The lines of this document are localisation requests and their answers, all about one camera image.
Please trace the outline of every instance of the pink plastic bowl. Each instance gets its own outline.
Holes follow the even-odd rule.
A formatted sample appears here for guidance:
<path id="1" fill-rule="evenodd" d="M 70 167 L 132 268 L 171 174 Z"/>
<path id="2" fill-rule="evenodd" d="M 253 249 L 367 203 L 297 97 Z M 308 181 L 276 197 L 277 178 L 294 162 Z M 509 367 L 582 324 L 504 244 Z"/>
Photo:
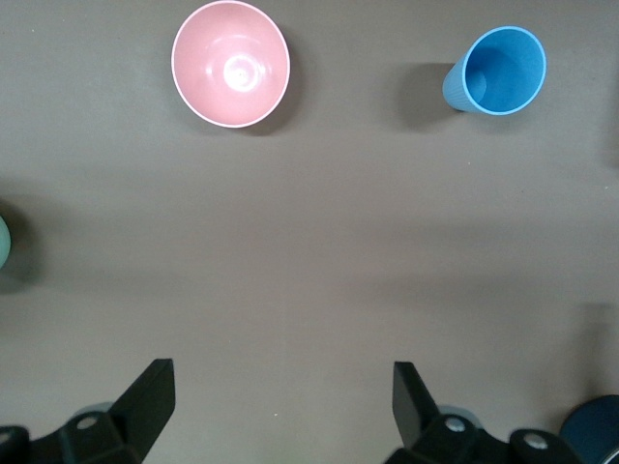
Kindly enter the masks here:
<path id="1" fill-rule="evenodd" d="M 290 56 L 270 17 L 247 3 L 223 0 L 185 20 L 172 47 L 172 74 L 195 114 L 218 126 L 242 128 L 280 103 Z"/>

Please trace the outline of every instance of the screw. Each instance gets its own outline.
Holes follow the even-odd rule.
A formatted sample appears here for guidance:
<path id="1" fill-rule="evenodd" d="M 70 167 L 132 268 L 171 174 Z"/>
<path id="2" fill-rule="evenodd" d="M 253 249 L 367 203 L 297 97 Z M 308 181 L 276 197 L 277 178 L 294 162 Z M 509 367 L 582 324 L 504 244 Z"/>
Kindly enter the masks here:
<path id="1" fill-rule="evenodd" d="M 527 433 L 524 436 L 524 442 L 536 450 L 547 450 L 548 448 L 548 442 L 537 433 Z"/>
<path id="2" fill-rule="evenodd" d="M 78 430 L 86 430 L 87 428 L 92 427 L 97 423 L 97 418 L 95 416 L 88 416 L 77 423 Z"/>
<path id="3" fill-rule="evenodd" d="M 445 420 L 445 425 L 447 425 L 447 428 L 452 432 L 463 432 L 466 430 L 466 425 L 458 418 L 447 418 L 447 420 Z"/>

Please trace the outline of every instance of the cup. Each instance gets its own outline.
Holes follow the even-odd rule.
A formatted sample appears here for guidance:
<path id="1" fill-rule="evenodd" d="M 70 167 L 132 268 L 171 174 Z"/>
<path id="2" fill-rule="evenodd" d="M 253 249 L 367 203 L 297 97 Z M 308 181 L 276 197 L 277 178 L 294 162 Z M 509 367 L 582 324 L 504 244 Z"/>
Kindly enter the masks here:
<path id="1" fill-rule="evenodd" d="M 460 111 L 516 113 L 537 97 L 545 69 L 537 37 L 521 27 L 497 27 L 476 40 L 448 72 L 443 97 Z"/>

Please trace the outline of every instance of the cup rim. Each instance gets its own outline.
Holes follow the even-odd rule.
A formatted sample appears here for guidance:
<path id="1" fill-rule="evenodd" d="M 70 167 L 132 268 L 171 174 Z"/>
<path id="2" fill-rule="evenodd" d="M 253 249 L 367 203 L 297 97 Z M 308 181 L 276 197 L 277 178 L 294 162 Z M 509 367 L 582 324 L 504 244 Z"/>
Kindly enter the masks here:
<path id="1" fill-rule="evenodd" d="M 538 83 L 538 87 L 537 87 L 537 89 L 535 89 L 535 92 L 533 92 L 531 97 L 527 101 L 525 101 L 523 104 L 517 106 L 516 108 L 509 109 L 507 111 L 493 111 L 491 109 L 487 109 L 487 108 L 481 106 L 480 104 L 478 104 L 475 101 L 475 99 L 473 99 L 473 97 L 471 96 L 471 94 L 470 94 L 470 92 L 468 90 L 468 86 L 466 85 L 466 67 L 468 65 L 468 60 L 469 60 L 471 54 L 473 53 L 475 48 L 477 48 L 477 45 L 479 45 L 479 43 L 483 39 L 487 38 L 488 36 L 491 36 L 492 34 L 496 34 L 497 32 L 502 32 L 502 31 L 506 31 L 506 30 L 518 31 L 518 32 L 526 35 L 538 47 L 538 49 L 540 50 L 540 54 L 542 56 L 542 76 L 540 77 L 540 82 Z M 469 47 L 469 49 L 467 50 L 466 54 L 464 55 L 464 59 L 463 59 L 463 63 L 462 63 L 462 72 L 461 72 L 460 79 L 462 81 L 462 88 L 464 89 L 464 94 L 466 95 L 466 98 L 479 111 L 481 111 L 481 112 L 483 112 L 485 114 L 492 115 L 492 116 L 505 116 L 505 115 L 513 114 L 513 113 L 516 113 L 516 112 L 520 111 L 522 108 L 527 106 L 530 102 L 532 102 L 538 96 L 538 94 L 540 93 L 540 90 L 542 90 L 542 86 L 544 85 L 546 68 L 547 68 L 547 61 L 546 61 L 546 57 L 545 57 L 544 46 L 542 45 L 540 40 L 531 31 L 529 31 L 529 30 L 527 30 L 527 29 L 525 29 L 523 27 L 520 27 L 520 26 L 513 26 L 513 25 L 499 26 L 499 27 L 495 27 L 494 29 L 490 29 L 489 31 L 485 32 L 479 39 L 477 39 L 475 42 L 473 42 L 473 44 Z"/>

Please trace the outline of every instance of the green object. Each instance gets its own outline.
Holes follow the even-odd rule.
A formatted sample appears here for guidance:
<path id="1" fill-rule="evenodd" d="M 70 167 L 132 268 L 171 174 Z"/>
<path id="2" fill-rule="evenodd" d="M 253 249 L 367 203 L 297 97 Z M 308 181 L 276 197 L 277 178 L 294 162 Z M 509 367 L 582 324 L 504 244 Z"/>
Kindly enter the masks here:
<path id="1" fill-rule="evenodd" d="M 7 223 L 0 217 L 0 268 L 4 266 L 11 251 L 11 234 Z"/>

